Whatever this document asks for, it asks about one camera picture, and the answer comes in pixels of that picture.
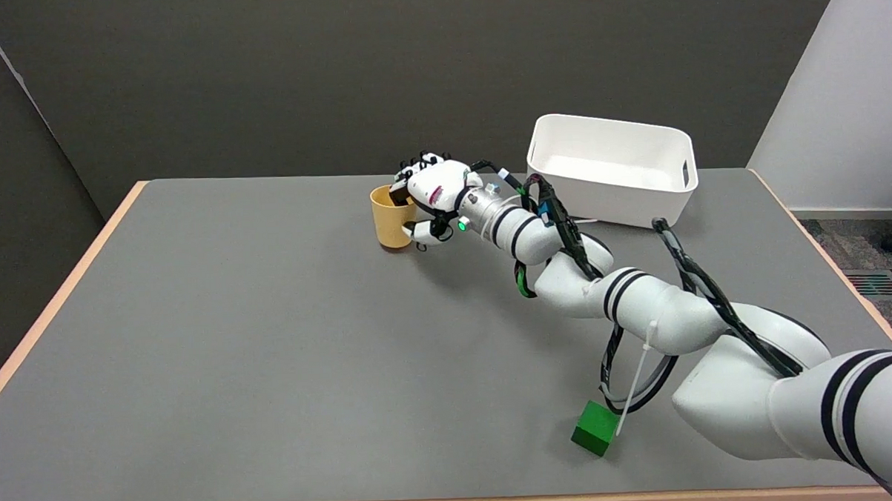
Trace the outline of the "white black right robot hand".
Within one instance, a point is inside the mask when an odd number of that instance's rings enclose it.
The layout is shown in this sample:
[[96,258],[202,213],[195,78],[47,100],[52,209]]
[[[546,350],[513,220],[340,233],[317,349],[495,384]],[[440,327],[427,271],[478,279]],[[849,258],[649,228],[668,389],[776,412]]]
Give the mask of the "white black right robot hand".
[[468,192],[483,186],[482,178],[466,163],[450,159],[449,155],[422,153],[404,163],[389,186],[393,205],[415,204],[431,215],[430,219],[405,222],[402,231],[415,242],[419,251],[429,245],[448,241],[455,232],[450,225],[457,219],[459,207]]

